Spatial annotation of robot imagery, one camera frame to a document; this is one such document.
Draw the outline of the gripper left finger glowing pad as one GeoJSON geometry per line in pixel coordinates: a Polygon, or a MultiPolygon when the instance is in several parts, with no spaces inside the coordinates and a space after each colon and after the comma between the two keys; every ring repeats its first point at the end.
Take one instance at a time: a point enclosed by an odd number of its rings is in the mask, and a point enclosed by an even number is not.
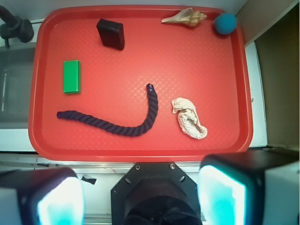
{"type": "Polygon", "coordinates": [[[67,167],[0,173],[2,225],[82,225],[81,180],[67,167]]]}

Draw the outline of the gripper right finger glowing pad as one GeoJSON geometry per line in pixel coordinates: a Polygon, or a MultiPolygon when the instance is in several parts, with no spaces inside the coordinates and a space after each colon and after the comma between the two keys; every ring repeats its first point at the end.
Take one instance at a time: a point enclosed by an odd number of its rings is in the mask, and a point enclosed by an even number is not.
{"type": "Polygon", "coordinates": [[[209,154],[198,173],[201,212],[210,225],[297,225],[300,156],[293,150],[209,154]]]}

